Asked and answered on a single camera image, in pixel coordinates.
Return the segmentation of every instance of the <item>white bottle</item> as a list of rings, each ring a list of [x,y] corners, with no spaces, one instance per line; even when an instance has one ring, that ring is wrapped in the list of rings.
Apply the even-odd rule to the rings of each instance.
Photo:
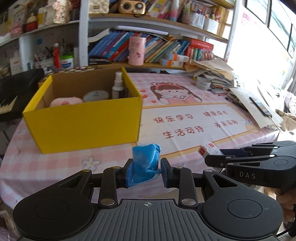
[[[122,81],[122,72],[115,73],[114,86],[112,87],[112,99],[121,99],[123,98],[123,81]]]

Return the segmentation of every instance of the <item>yellow cardboard box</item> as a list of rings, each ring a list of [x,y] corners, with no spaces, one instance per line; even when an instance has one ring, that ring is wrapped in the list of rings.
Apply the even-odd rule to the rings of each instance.
[[[129,97],[49,107],[59,97],[106,90],[111,96],[115,72],[122,71]],[[58,73],[47,78],[23,112],[43,154],[82,150],[138,140],[142,97],[124,68]]]

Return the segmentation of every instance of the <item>blue tape-wrapped object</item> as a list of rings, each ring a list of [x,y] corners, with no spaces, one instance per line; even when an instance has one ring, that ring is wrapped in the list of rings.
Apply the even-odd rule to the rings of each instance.
[[[158,169],[160,146],[147,144],[133,147],[133,177],[129,187],[157,178],[161,169]]]

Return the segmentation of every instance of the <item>shelf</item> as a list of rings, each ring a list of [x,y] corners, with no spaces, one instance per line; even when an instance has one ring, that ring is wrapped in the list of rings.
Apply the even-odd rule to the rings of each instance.
[[[79,20],[75,20],[75,21],[70,21],[70,22],[67,22],[65,24],[52,24],[52,25],[49,25],[49,26],[46,26],[46,27],[43,27],[43,28],[38,28],[38,29],[35,29],[31,32],[26,32],[26,33],[23,33],[23,34],[20,34],[16,37],[13,37],[3,43],[0,43],[0,47],[6,45],[6,44],[9,44],[10,42],[14,41],[14,40],[17,40],[19,39],[21,36],[26,36],[26,35],[29,35],[29,34],[34,34],[34,33],[37,33],[37,32],[41,32],[41,31],[44,31],[44,30],[47,30],[47,29],[50,29],[50,28],[57,28],[57,27],[63,27],[63,26],[68,26],[68,25],[72,25],[72,24],[77,24],[79,23]]]
[[[210,33],[200,28],[196,28],[183,23],[173,22],[166,19],[152,18],[148,16],[134,17],[129,14],[89,14],[90,22],[100,22],[100,27],[114,28],[115,26],[133,26],[150,28],[159,31],[165,31],[169,34],[181,34],[182,36],[196,38],[197,35],[204,36],[206,38],[214,39],[223,43],[228,43],[228,40],[222,38],[216,34]]]
[[[222,6],[224,8],[227,8],[227,9],[233,9],[234,8],[234,6],[231,3],[227,2],[226,0],[212,0],[212,2]]]
[[[102,64],[95,65],[97,68],[113,68],[113,67],[126,67],[126,68],[152,68],[152,69],[176,69],[176,70],[186,70],[185,67],[171,67],[171,66],[162,66],[157,63],[144,63],[141,66],[130,65],[127,62],[112,62],[112,64]]]

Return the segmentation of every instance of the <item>roll of tape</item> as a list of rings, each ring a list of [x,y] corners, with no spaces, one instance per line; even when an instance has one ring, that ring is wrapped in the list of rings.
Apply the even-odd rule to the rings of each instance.
[[[210,88],[211,81],[203,77],[197,77],[195,86],[201,90],[208,90]]]

